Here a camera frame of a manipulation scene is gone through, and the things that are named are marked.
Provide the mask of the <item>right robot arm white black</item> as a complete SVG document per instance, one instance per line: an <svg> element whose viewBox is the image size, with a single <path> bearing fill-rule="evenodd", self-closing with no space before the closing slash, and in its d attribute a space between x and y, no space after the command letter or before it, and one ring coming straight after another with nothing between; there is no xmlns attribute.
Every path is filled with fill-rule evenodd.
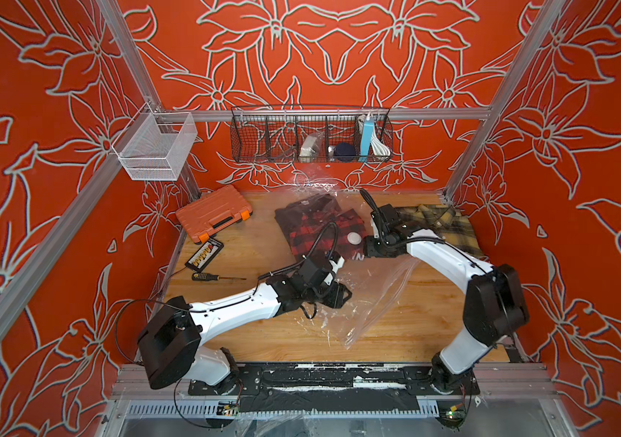
<svg viewBox="0 0 621 437"><path fill-rule="evenodd" d="M363 200L371 208L374 234L364 239L368 258L410 255L428 264L463 291L463 328L432 358L427 380L441 394L463 385L474 366L496 344L529 321L518 273L507 264L495 266L459 249L417 221L401 218L397 209L378 206L366 189Z"/></svg>

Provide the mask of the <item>clear plastic vacuum bag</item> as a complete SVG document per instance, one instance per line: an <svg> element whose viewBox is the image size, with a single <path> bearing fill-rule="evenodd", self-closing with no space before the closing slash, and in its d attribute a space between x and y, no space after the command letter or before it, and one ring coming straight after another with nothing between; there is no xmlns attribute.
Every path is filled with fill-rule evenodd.
<svg viewBox="0 0 621 437"><path fill-rule="evenodd" d="M256 289L275 291L283 313L319 305L321 327L345 349L391 309L418 264L367 255L371 209L358 191L320 181L244 198L254 212L250 258L284 262L262 273Z"/></svg>

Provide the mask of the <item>red black plaid shirt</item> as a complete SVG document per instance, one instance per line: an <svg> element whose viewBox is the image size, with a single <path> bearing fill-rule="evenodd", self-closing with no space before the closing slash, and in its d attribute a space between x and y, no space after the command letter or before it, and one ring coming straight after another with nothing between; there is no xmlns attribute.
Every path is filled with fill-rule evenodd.
<svg viewBox="0 0 621 437"><path fill-rule="evenodd" d="M345 260L361 258L363 240L369 235L364 220L354 209L302 212L287 232L292 255L300 260L312 248L314 254L337 251Z"/></svg>

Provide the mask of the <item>olive plaid shirt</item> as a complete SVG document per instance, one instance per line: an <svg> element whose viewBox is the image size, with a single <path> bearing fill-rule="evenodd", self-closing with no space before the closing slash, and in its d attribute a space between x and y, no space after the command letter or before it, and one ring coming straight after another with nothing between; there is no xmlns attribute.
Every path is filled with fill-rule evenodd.
<svg viewBox="0 0 621 437"><path fill-rule="evenodd" d="M412 207L398 207L400 218L416 222L421 228L434 233L477 259L483 260L476 233L467 217L461 215L454 207L442 204L420 204Z"/></svg>

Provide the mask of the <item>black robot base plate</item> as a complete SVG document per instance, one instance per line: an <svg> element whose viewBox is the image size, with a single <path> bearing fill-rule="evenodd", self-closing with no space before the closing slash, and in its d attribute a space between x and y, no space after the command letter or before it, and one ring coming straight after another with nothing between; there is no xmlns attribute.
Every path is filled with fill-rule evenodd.
<svg viewBox="0 0 621 437"><path fill-rule="evenodd" d="M223 394L239 400L241 410L407 408L432 400L440 413L472 406L480 395L473 374L452 393L438 393L427 380L430 371L429 363L247 362Z"/></svg>

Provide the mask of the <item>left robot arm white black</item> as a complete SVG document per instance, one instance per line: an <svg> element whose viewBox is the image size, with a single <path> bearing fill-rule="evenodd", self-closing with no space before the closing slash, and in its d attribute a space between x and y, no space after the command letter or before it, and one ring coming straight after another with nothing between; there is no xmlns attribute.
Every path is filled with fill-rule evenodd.
<svg viewBox="0 0 621 437"><path fill-rule="evenodd" d="M207 342L243 325L301 310L305 303L340 309L352 292L326 274L305 283L301 275L274 275L244 291L212 302L188 303L181 296L162 304L137 338L148 384L164 389L181 379L221 384L233 373L233 360Z"/></svg>

